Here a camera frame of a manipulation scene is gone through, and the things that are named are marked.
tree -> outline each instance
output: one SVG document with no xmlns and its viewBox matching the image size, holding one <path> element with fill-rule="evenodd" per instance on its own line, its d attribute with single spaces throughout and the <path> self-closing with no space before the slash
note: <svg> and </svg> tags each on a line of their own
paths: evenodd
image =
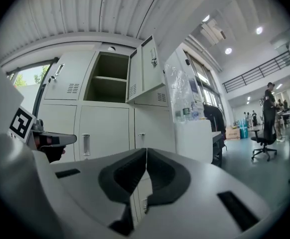
<svg viewBox="0 0 290 239">
<path fill-rule="evenodd" d="M 26 86 L 26 80 L 23 79 L 23 75 L 22 74 L 18 74 L 14 83 L 15 86 Z"/>
<path fill-rule="evenodd" d="M 35 74 L 34 75 L 34 81 L 36 84 L 40 84 L 43 80 L 44 75 L 46 74 L 47 69 L 49 69 L 49 65 L 45 65 L 42 67 L 42 72 L 40 75 Z"/>
</svg>

railing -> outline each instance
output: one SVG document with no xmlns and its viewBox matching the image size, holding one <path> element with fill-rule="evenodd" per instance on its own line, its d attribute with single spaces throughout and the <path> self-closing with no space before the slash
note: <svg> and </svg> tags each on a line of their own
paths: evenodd
<svg viewBox="0 0 290 239">
<path fill-rule="evenodd" d="M 290 51 L 280 54 L 266 63 L 223 83 L 223 85 L 228 93 L 264 78 L 288 65 L 290 65 Z"/>
</svg>

floor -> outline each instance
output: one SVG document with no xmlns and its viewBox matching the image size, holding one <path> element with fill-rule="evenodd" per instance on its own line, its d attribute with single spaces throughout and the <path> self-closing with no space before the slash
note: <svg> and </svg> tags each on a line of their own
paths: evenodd
<svg viewBox="0 0 290 239">
<path fill-rule="evenodd" d="M 282 134 L 285 142 L 276 141 L 268 146 L 278 150 L 277 156 L 270 153 L 269 162 L 265 154 L 259 154 L 254 161 L 251 160 L 252 150 L 261 148 L 260 144 L 251 141 L 253 132 L 246 139 L 226 140 L 228 150 L 223 148 L 222 168 L 258 193 L 272 211 L 290 201 L 290 128 L 283 129 Z"/>
</svg>

cardboard box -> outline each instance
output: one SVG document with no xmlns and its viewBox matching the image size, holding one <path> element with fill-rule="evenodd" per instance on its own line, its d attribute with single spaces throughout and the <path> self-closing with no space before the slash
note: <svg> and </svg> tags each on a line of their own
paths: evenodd
<svg viewBox="0 0 290 239">
<path fill-rule="evenodd" d="M 240 139 L 240 130 L 239 128 L 233 129 L 232 127 L 226 128 L 226 138 L 229 139 Z"/>
</svg>

sky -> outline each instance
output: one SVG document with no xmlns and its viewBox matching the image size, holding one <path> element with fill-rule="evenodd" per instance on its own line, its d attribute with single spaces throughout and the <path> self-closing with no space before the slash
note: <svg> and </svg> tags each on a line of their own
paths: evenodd
<svg viewBox="0 0 290 239">
<path fill-rule="evenodd" d="M 34 81 L 34 75 L 40 75 L 42 72 L 43 66 L 33 67 L 27 70 L 24 70 L 22 72 L 19 72 L 19 74 L 23 75 L 23 79 L 26 81 L 27 85 L 33 85 L 36 84 Z"/>
</svg>

